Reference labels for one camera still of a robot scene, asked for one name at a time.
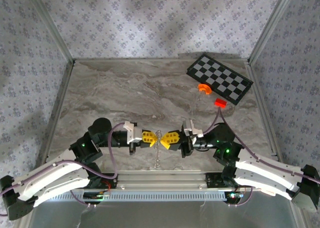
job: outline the marble-patterned floor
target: marble-patterned floor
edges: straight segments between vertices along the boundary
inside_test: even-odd
[[[123,121],[138,122],[142,128],[162,134],[180,129],[185,118],[191,118],[196,128],[205,130],[213,121],[217,108],[216,94],[198,91],[198,82],[186,75],[190,61],[169,60],[92,60],[76,61],[58,120],[49,159],[69,148],[83,136],[99,117],[112,125]],[[243,62],[225,63],[247,76]],[[253,88],[242,101],[223,109],[227,122],[255,152],[270,156],[267,138],[257,108]],[[102,171],[111,171],[107,148],[96,162]],[[129,155],[128,148],[114,148],[119,170],[154,170],[154,148],[137,148]],[[181,158],[180,151],[167,151],[161,146],[160,170],[221,171],[213,151],[197,152]]]

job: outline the red block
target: red block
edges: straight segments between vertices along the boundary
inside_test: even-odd
[[[227,102],[217,98],[214,104],[218,107],[225,108],[227,105]]]

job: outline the black and white checkerboard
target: black and white checkerboard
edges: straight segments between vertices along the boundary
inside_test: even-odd
[[[208,85],[213,92],[234,105],[239,103],[253,84],[249,79],[205,54],[187,69],[187,75]]]

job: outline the white wall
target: white wall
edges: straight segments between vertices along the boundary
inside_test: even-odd
[[[320,0],[292,0],[254,69],[284,161],[320,169]],[[320,216],[311,216],[320,227]]]
[[[247,58],[277,0],[43,0],[75,58]]]
[[[0,0],[0,21],[0,173],[16,177],[46,143],[67,62],[30,0]]]

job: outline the wire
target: wire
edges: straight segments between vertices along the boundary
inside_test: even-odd
[[[221,113],[221,108],[219,107],[219,108],[218,108],[218,112],[216,113],[215,119],[213,120],[212,124],[208,127],[208,129],[206,129],[206,130],[203,132],[204,135],[207,134],[207,133],[209,133],[209,132],[213,129],[213,127],[215,126],[216,121],[217,121],[220,113]]]
[[[231,129],[231,127],[229,126],[229,124],[226,122],[226,120],[225,120],[222,112],[220,112],[220,114],[221,114],[221,118],[222,118],[222,120],[224,121],[224,123],[226,123],[226,125],[227,125],[227,126],[230,128],[230,130],[233,132],[233,130]],[[320,184],[320,180],[314,179],[314,178],[309,177],[309,176],[306,176],[306,175],[304,175],[304,174],[300,174],[300,173],[297,173],[297,172],[292,172],[292,171],[290,171],[290,170],[287,170],[287,169],[284,169],[284,168],[281,168],[281,167],[277,167],[277,166],[275,166],[275,165],[273,165],[273,164],[270,164],[270,163],[268,163],[268,162],[266,162],[266,161],[264,161],[264,160],[261,160],[258,156],[255,155],[255,153],[253,153],[252,150],[250,150],[250,148],[240,139],[240,137],[237,136],[236,133],[234,133],[234,135],[235,135],[235,137],[239,140],[239,142],[241,143],[241,145],[250,153],[250,155],[251,155],[252,157],[254,157],[256,160],[258,160],[259,162],[261,162],[262,164],[265,164],[266,166],[271,167],[271,168],[274,168],[274,169],[276,169],[276,170],[279,170],[279,171],[282,171],[282,172],[286,172],[286,173],[289,173],[289,174],[293,174],[293,175],[296,175],[296,176],[299,176],[299,177],[302,177],[302,178],[306,178],[306,179],[308,179],[308,180],[310,180],[310,181],[313,181],[313,182],[315,182],[315,183],[317,183],[317,184]]]
[[[77,202],[79,202],[79,203],[82,204],[82,205],[85,205],[86,207],[90,207],[90,205],[91,205],[90,203],[87,204],[87,203],[79,200],[78,197],[75,196],[75,194],[74,194],[74,192],[73,192],[72,190],[70,190],[70,193],[71,193],[71,195],[73,196],[73,198],[74,198]]]
[[[240,204],[228,204],[228,206],[238,207],[238,206],[242,206],[242,205],[248,203],[248,201],[249,201],[249,200],[251,199],[251,197],[252,197],[253,192],[254,192],[254,188],[251,187],[250,195],[249,195],[248,199],[246,199],[246,201],[244,201],[244,202],[242,202],[242,203],[240,203]]]
[[[119,123],[117,125],[115,125],[109,132],[108,134],[108,148],[109,148],[109,153],[110,153],[110,158],[111,158],[111,161],[112,161],[112,164],[113,164],[113,169],[114,169],[114,175],[113,176],[106,176],[102,173],[99,173],[99,172],[96,172],[95,170],[91,169],[90,167],[87,167],[86,165],[80,163],[80,162],[77,162],[77,161],[73,161],[73,160],[63,160],[63,161],[59,161],[59,162],[55,162],[53,164],[51,164],[50,166],[47,166],[46,168],[42,169],[41,171],[33,174],[32,176],[28,177],[27,179],[23,180],[23,181],[20,181],[19,183],[5,189],[4,191],[2,191],[0,193],[0,197],[3,196],[3,194],[7,193],[8,191],[11,191],[12,189],[18,187],[18,186],[22,186],[24,185],[25,183],[28,183],[29,181],[41,176],[42,174],[46,173],[47,171],[53,169],[54,167],[57,167],[59,165],[62,165],[62,164],[77,164],[83,168],[85,168],[87,171],[99,176],[99,177],[102,177],[102,178],[105,178],[105,179],[114,179],[117,177],[118,175],[118,170],[117,170],[117,164],[116,164],[116,161],[115,161],[115,158],[114,158],[114,155],[112,153],[112,148],[111,148],[111,139],[112,139],[112,133],[114,132],[114,130],[119,127],[119,126],[123,126],[125,123],[122,122],[122,123]],[[76,196],[73,194],[72,191],[71,192],[71,195],[77,200],[79,201],[80,203],[84,203],[84,202],[81,202],[78,198],[76,198]],[[7,214],[3,215],[3,214],[0,214],[1,217],[6,217],[8,216]]]
[[[108,181],[101,181],[101,182],[107,184],[109,196],[111,196],[111,184],[110,184],[110,182],[108,182]]]
[[[235,189],[235,191],[234,192],[236,192],[239,188],[241,188],[242,186],[238,186],[236,189]],[[244,193],[243,193],[243,195],[247,192],[247,188],[246,188],[246,186],[243,186],[243,188],[244,188]]]
[[[209,150],[209,148],[205,149],[205,150],[199,150],[199,149],[196,149],[196,151],[198,152],[207,152]]]

